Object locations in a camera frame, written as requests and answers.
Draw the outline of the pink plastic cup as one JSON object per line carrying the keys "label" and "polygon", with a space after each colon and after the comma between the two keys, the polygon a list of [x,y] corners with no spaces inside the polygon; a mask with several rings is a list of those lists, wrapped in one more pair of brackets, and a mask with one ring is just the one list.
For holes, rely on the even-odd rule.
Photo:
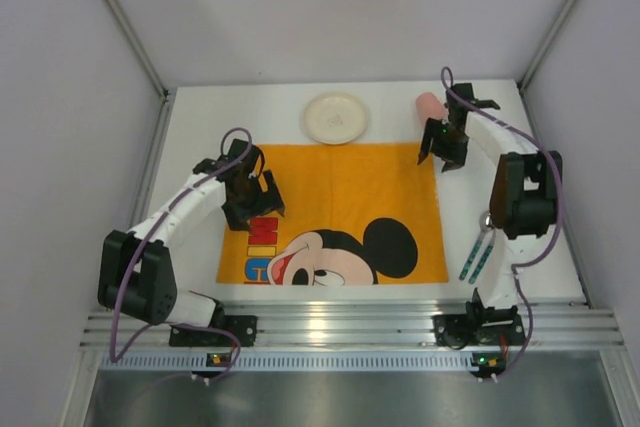
{"label": "pink plastic cup", "polygon": [[418,118],[422,125],[430,119],[436,121],[444,120],[448,117],[448,110],[443,103],[431,92],[420,94],[415,101]]}

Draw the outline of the orange Mickey Mouse placemat cloth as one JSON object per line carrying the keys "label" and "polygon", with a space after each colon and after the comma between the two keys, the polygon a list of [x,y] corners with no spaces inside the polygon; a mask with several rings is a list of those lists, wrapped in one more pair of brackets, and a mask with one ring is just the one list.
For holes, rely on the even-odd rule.
{"label": "orange Mickey Mouse placemat cloth", "polygon": [[415,143],[265,145],[285,211],[227,230],[217,280],[260,286],[445,283],[432,160]]}

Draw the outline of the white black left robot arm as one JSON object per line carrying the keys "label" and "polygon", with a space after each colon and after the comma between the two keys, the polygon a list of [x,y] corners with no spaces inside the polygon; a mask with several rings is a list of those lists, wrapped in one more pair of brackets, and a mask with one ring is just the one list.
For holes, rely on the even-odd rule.
{"label": "white black left robot arm", "polygon": [[107,235],[99,304],[150,325],[216,326],[221,303],[179,286],[171,252],[214,212],[224,214],[230,230],[247,231],[254,218],[284,210],[263,151],[250,140],[233,140],[217,159],[196,164],[179,192],[153,215],[128,231]]}

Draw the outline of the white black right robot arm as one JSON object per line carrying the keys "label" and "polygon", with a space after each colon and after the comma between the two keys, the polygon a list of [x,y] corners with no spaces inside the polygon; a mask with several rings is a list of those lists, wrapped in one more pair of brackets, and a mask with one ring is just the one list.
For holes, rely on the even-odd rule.
{"label": "white black right robot arm", "polygon": [[469,83],[448,82],[446,98],[423,93],[415,101],[423,128],[419,161],[436,157],[443,171],[464,167],[477,147],[495,168],[479,236],[459,278],[487,307],[519,299],[519,275],[554,250],[564,220],[562,157],[507,122],[499,104],[480,99]]}

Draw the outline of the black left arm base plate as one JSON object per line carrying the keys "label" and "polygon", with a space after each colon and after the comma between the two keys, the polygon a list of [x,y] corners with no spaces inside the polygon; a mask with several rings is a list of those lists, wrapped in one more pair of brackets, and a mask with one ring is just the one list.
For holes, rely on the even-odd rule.
{"label": "black left arm base plate", "polygon": [[173,326],[169,337],[171,347],[231,347],[233,340],[228,336],[211,332],[216,328],[235,336],[241,347],[252,347],[257,335],[257,317],[253,315],[225,315],[214,317],[207,329]]}

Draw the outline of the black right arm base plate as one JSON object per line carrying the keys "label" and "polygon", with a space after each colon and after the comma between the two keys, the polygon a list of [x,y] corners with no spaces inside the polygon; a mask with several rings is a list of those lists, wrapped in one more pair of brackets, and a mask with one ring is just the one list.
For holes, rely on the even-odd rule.
{"label": "black right arm base plate", "polygon": [[475,321],[463,314],[433,318],[436,345],[452,350],[466,347],[521,346],[525,328],[519,315],[514,318]]}

